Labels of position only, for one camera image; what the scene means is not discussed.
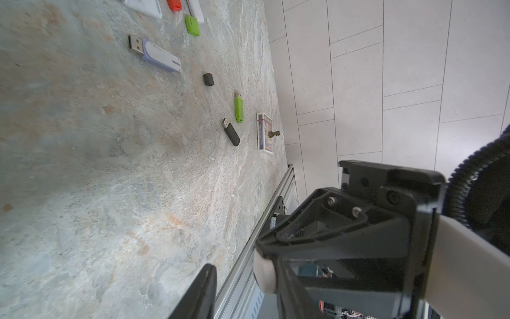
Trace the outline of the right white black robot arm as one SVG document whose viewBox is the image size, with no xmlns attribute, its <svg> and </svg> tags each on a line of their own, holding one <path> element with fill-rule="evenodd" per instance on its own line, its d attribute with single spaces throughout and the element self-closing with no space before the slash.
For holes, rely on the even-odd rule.
<svg viewBox="0 0 510 319">
<path fill-rule="evenodd" d="M 259 235 L 254 277 L 280 318 L 318 302 L 375 318 L 509 317 L 509 131 L 436 171 L 345 160 L 340 188 L 312 193 Z"/>
</svg>

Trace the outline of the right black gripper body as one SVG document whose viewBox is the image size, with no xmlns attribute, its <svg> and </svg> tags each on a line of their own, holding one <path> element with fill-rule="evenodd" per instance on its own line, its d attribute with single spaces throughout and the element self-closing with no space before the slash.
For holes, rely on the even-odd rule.
<svg viewBox="0 0 510 319">
<path fill-rule="evenodd" d="M 376 318 L 417 318 L 423 309 L 434 237 L 442 212 L 442 174 L 347 160 L 335 188 L 406 217 L 409 253 L 403 258 L 287 261 L 312 300 Z"/>
</svg>

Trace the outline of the small white usb drive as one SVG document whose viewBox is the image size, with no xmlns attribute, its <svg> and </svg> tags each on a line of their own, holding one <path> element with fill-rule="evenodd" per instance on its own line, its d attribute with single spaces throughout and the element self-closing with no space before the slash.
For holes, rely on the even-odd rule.
<svg viewBox="0 0 510 319">
<path fill-rule="evenodd" d="M 199 0 L 187 0 L 187 2 L 191 15 L 197 19 L 198 23 L 204 23 L 205 17 Z"/>
</svg>

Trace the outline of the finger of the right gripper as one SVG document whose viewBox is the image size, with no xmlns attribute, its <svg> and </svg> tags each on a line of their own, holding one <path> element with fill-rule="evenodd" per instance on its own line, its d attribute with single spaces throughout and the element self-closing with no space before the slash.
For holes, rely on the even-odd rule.
<svg viewBox="0 0 510 319">
<path fill-rule="evenodd" d="M 325 188 L 261 234 L 256 250 L 267 259 L 287 261 L 403 258 L 409 235 L 403 215 Z"/>
</svg>

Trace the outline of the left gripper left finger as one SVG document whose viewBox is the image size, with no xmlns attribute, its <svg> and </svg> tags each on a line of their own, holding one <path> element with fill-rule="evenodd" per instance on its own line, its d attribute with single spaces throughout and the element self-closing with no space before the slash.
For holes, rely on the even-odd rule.
<svg viewBox="0 0 510 319">
<path fill-rule="evenodd" d="M 216 287 L 216 267 L 205 264 L 168 319 L 214 318 Z"/>
</svg>

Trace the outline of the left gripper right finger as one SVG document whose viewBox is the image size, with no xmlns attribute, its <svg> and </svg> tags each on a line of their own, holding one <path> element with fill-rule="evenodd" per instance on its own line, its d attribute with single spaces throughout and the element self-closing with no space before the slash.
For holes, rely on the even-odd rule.
<svg viewBox="0 0 510 319">
<path fill-rule="evenodd" d="M 276 295 L 279 318 L 328 318 L 305 291 L 298 276 L 288 263 L 274 261 L 276 269 Z"/>
</svg>

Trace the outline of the red usb drive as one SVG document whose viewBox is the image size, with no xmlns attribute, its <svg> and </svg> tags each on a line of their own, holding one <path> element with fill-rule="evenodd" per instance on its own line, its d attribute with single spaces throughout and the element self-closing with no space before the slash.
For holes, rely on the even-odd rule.
<svg viewBox="0 0 510 319">
<path fill-rule="evenodd" d="M 181 0 L 167 0 L 167 4 L 173 12 L 180 12 L 183 9 Z"/>
</svg>

